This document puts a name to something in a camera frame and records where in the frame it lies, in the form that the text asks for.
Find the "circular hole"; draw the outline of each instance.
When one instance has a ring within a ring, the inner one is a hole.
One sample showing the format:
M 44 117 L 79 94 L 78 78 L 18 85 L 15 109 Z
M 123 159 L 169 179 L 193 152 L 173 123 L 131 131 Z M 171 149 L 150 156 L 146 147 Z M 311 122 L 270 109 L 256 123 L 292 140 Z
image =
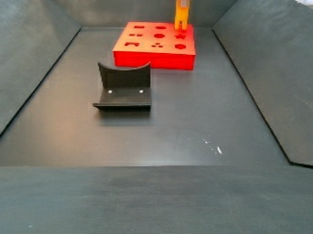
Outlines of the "circular hole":
M 185 46 L 184 44 L 175 44 L 175 48 L 178 48 L 178 49 L 185 49 L 186 46 Z
M 157 34 L 154 34 L 154 37 L 157 37 L 157 38 L 163 38 L 163 37 L 165 37 L 165 34 L 157 33 Z

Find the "gray wall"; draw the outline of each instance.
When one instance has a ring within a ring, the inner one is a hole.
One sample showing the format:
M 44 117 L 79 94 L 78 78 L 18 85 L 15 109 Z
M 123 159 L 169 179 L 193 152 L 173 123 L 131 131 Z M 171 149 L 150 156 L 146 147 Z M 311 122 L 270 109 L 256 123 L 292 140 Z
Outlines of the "gray wall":
M 78 31 L 50 0 L 0 0 L 0 133 Z
M 237 0 L 192 0 L 192 23 L 212 27 Z M 174 20 L 177 0 L 55 0 L 85 27 Z
M 291 160 L 313 165 L 313 11 L 238 0 L 214 26 Z

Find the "red shape sorter block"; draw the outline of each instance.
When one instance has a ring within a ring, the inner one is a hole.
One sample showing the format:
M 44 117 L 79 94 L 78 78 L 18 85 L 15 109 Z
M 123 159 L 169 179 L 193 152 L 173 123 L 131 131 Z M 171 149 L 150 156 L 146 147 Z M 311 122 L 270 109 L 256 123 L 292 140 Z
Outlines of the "red shape sorter block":
M 130 22 L 113 49 L 115 65 L 155 69 L 193 69 L 196 58 L 193 26 L 175 30 L 174 24 Z

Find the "black plastic part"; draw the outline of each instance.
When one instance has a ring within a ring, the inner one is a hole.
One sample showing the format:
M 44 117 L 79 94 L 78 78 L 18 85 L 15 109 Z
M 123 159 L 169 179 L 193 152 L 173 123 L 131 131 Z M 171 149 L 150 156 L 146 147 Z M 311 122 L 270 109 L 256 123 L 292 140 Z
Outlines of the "black plastic part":
M 103 93 L 98 109 L 150 108 L 150 64 L 137 69 L 113 69 L 98 63 Z

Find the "yellow object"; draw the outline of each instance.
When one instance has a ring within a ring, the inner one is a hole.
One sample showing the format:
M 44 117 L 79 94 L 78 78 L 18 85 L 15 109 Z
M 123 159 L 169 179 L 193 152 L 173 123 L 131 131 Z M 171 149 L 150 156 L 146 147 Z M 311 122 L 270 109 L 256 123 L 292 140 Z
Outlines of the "yellow object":
M 190 0 L 177 0 L 175 29 L 188 29 Z

